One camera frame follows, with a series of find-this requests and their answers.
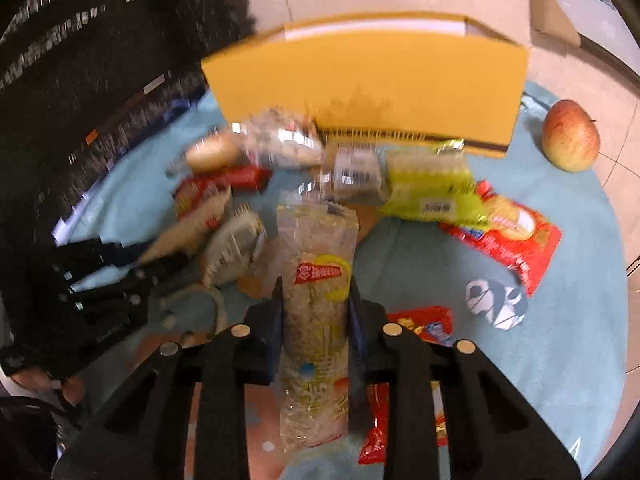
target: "yellow cardboard box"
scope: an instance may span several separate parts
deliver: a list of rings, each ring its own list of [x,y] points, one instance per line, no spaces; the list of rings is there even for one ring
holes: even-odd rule
[[[327,137],[462,138],[504,156],[527,51],[466,16],[352,14],[259,34],[202,69],[227,121],[281,106],[311,114]]]

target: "apple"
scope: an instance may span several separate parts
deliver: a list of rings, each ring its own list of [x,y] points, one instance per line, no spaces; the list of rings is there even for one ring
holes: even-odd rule
[[[542,151],[546,158],[561,170],[588,170],[600,151],[600,134],[594,123],[575,101],[558,101],[542,126]]]

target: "panda print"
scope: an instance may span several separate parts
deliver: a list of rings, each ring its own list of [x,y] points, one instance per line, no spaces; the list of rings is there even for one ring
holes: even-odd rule
[[[527,313],[527,295],[522,286],[504,286],[495,280],[473,280],[466,285],[466,306],[496,328],[508,330]]]

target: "screw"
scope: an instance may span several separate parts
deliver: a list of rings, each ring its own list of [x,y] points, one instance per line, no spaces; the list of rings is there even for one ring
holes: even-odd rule
[[[382,332],[386,335],[397,336],[402,333],[402,327],[398,325],[398,323],[386,323],[386,325],[382,327]]]
[[[456,348],[463,354],[472,354],[476,351],[476,345],[467,339],[461,339],[456,343]]]
[[[177,354],[179,349],[180,347],[178,346],[178,343],[174,343],[173,341],[170,341],[168,343],[164,343],[160,347],[160,353],[165,357],[169,357],[171,355]]]
[[[237,324],[231,329],[234,337],[247,337],[251,333],[251,328],[245,324]]]

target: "red snack bag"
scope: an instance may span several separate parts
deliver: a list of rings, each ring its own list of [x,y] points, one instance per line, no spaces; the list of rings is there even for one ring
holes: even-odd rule
[[[495,194],[486,180],[478,182],[476,193],[489,214],[487,232],[448,224],[440,228],[516,271],[527,294],[533,296],[560,242],[560,229],[539,212]]]
[[[178,218],[197,209],[202,202],[220,189],[261,191],[269,183],[272,171],[255,166],[227,168],[213,173],[185,178],[174,193]]]
[[[412,330],[424,341],[446,346],[453,344],[453,318],[446,307],[415,308],[388,314],[387,317],[389,321]],[[431,388],[433,390],[433,407],[436,411],[436,442],[439,447],[446,446],[449,441],[447,440],[440,386],[436,381],[431,381]],[[367,386],[367,399],[374,422],[373,429],[369,431],[358,457],[358,463],[362,465],[385,461],[389,424],[389,385],[387,383],[370,384]]]

